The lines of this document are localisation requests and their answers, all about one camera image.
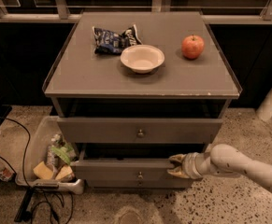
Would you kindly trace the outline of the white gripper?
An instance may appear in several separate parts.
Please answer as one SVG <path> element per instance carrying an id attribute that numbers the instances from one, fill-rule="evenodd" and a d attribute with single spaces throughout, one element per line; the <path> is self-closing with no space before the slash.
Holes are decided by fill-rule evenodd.
<path id="1" fill-rule="evenodd" d="M 169 157 L 171 162 L 182 163 L 181 168 L 176 167 L 174 169 L 168 169 L 167 172 L 178 178 L 190 178 L 190 179 L 199 179 L 202 175 L 198 172 L 195 161 L 198 157 L 198 153 L 189 153 L 189 154 L 177 154 Z"/>

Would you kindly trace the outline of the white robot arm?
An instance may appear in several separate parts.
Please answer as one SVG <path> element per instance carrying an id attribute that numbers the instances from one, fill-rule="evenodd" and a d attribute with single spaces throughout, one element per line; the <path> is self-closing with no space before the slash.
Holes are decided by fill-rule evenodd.
<path id="1" fill-rule="evenodd" d="M 244 175 L 272 193 L 272 165 L 256 161 L 226 144 L 219 144 L 204 153 L 177 154 L 169 161 L 174 164 L 167 172 L 178 178 L 200 179 L 205 175 Z"/>

